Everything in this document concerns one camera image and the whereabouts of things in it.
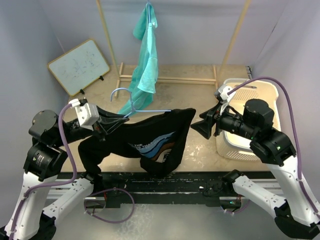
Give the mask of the blue hanger of black shirt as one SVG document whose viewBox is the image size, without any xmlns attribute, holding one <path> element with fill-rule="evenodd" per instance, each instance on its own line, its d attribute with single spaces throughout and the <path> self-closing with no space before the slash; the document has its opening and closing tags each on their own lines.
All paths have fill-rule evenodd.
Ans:
<svg viewBox="0 0 320 240">
<path fill-rule="evenodd" d="M 132 99 L 132 92 L 128 88 L 125 88 L 125 87 L 119 87 L 119 88 L 114 89 L 110 94 L 110 101 L 113 100 L 113 97 L 115 96 L 115 94 L 120 90 L 125 90 L 126 92 L 129 93 L 130 112 L 128 114 L 126 114 L 124 116 L 124 118 L 128 118 L 128 117 L 130 117 L 131 115 L 133 115 L 135 113 L 162 113 L 162 112 L 165 113 L 165 112 L 171 112 L 172 111 L 171 109 L 137 110 L 135 108 L 135 106 L 134 106 L 134 101 Z"/>
</svg>

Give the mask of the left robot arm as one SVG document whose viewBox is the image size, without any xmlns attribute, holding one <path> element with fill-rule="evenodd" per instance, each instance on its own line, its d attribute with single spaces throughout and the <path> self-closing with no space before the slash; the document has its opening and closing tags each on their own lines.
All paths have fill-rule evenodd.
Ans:
<svg viewBox="0 0 320 240">
<path fill-rule="evenodd" d="M 99 173 L 77 174 L 69 144 L 91 136 L 106 137 L 129 118 L 83 105 L 75 108 L 76 119 L 65 122 L 69 108 L 60 114 L 42 110 L 33 117 L 22 188 L 11 219 L 0 229 L 2 240 L 50 240 L 76 203 L 103 191 Z"/>
</svg>

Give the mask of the black t shirt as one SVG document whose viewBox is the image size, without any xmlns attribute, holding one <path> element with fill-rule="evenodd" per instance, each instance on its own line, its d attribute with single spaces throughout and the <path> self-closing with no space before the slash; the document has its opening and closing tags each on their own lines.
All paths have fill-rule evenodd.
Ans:
<svg viewBox="0 0 320 240">
<path fill-rule="evenodd" d="M 140 167 L 164 177 L 182 162 L 194 108 L 173 109 L 132 124 L 122 124 L 100 140 L 91 136 L 78 145 L 80 160 L 88 173 L 102 172 L 99 164 L 110 154 L 139 159 Z"/>
</svg>

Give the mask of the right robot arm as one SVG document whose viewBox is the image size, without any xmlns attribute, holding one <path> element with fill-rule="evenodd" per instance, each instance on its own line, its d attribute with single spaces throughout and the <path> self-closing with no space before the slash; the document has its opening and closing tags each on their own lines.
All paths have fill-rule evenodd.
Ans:
<svg viewBox="0 0 320 240">
<path fill-rule="evenodd" d="M 298 172 L 298 154 L 290 138 L 273 127 L 273 117 L 267 102 L 250 99 L 243 114 L 230 106 L 223 109 L 218 103 L 201 113 L 202 120 L 190 127 L 206 139 L 225 131 L 249 140 L 250 149 L 269 168 L 283 195 L 266 190 L 236 169 L 222 178 L 223 192 L 242 195 L 260 206 L 286 236 L 312 240 L 320 233 L 320 220 L 313 209 L 317 200 L 308 186 L 301 187 L 305 178 Z"/>
</svg>

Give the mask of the teal t shirt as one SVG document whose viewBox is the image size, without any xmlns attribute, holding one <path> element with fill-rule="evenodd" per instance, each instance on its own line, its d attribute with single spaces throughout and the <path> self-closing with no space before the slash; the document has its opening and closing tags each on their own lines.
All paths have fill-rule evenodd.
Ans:
<svg viewBox="0 0 320 240">
<path fill-rule="evenodd" d="M 159 76 L 158 54 L 156 47 L 156 28 L 148 23 L 147 4 L 133 29 L 133 36 L 141 41 L 138 64 L 133 70 L 128 89 L 137 110 L 143 110 L 154 100 L 156 82 Z"/>
</svg>

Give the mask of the blue hanger of teal shirt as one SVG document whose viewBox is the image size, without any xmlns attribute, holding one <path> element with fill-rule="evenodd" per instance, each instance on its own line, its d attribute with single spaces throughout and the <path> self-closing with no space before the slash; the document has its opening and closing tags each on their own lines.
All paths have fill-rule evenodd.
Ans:
<svg viewBox="0 0 320 240">
<path fill-rule="evenodd" d="M 152 24 L 155 28 L 157 28 L 158 27 L 158 21 L 157 21 L 157 17 L 156 17 L 156 14 L 155 14 L 154 7 L 152 6 L 150 0 L 147 1 L 146 9 L 147 9 L 147 22 L 149 24 Z"/>
</svg>

